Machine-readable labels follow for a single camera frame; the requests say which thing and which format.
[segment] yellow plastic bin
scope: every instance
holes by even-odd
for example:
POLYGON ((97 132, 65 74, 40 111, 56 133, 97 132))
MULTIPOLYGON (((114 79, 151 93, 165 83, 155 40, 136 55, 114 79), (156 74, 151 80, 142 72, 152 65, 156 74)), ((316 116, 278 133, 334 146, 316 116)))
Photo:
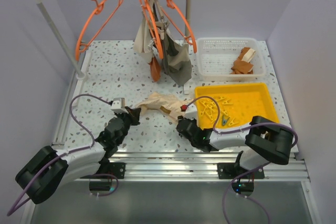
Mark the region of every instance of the yellow plastic bin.
MULTIPOLYGON (((267 86, 264 83, 234 84, 196 87, 195 97, 203 95, 214 98, 221 109, 217 128, 236 127, 250 122, 255 115, 279 122, 267 86), (222 118, 227 121, 222 126, 222 118)), ((210 99, 196 101, 198 123, 202 129, 212 128, 217 118, 217 107, 210 99)))

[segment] terrazzo surface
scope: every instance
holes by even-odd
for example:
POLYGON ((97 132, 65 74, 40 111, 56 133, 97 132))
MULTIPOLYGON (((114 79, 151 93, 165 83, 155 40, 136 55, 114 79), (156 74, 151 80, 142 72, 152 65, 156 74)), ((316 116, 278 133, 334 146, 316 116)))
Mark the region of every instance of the terrazzo surface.
MULTIPOLYGON (((267 73, 253 82, 266 83, 280 123, 290 125, 266 42, 260 41, 259 46, 265 59, 267 73)), ((188 82, 191 87, 188 95, 184 95, 183 87, 178 86, 164 73, 158 82, 153 82, 149 65, 133 51, 131 40, 94 41, 88 50, 93 56, 88 70, 89 79, 84 84, 83 93, 94 94, 105 100, 124 97, 126 105, 131 108, 153 92, 174 94, 181 100, 189 100, 194 98, 196 86, 241 83, 201 80, 192 47, 190 58, 193 71, 192 79, 188 82)), ((108 105, 93 98, 81 98, 78 106, 74 108, 74 114, 96 137, 113 117, 113 112, 108 105)), ((200 152, 193 148, 187 139, 179 137, 175 128, 176 124, 160 112, 149 111, 140 118, 140 125, 130 128, 123 144, 119 146, 119 152, 200 152)), ((69 120, 63 139, 65 148, 91 143, 90 136, 73 120, 69 120)), ((222 151, 236 152, 242 150, 241 148, 230 147, 222 151)))

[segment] gray floor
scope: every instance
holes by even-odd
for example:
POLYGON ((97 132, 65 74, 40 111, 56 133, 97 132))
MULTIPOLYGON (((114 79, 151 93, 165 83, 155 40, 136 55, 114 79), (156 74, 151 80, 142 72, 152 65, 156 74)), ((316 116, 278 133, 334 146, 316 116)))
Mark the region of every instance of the gray floor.
MULTIPOLYGON (((222 195, 227 182, 121 182, 118 191, 96 200, 87 182, 59 188, 35 208, 32 223, 226 223, 222 195)), ((252 196, 271 215, 272 224, 312 223, 300 182, 255 184, 252 196)), ((249 200, 229 193, 227 212, 235 223, 263 224, 267 217, 249 200)))

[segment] folded brown cloth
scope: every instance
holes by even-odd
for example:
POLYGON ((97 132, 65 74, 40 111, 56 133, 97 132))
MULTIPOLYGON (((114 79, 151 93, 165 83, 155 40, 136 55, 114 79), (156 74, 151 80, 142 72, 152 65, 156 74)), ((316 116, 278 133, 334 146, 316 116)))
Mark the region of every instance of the folded brown cloth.
POLYGON ((244 47, 238 58, 233 62, 231 74, 253 74, 253 64, 249 63, 254 57, 255 51, 249 47, 244 47))

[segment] white plastic basket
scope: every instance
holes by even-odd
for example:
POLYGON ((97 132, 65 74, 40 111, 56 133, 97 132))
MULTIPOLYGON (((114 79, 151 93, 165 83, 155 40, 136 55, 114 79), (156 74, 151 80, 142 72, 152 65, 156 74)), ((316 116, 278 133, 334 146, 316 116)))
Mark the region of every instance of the white plastic basket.
POLYGON ((258 42, 252 38, 200 38, 197 40, 197 65, 206 81, 252 81, 266 74, 258 42), (244 47, 256 51, 250 62, 254 74, 230 74, 233 62, 244 47))

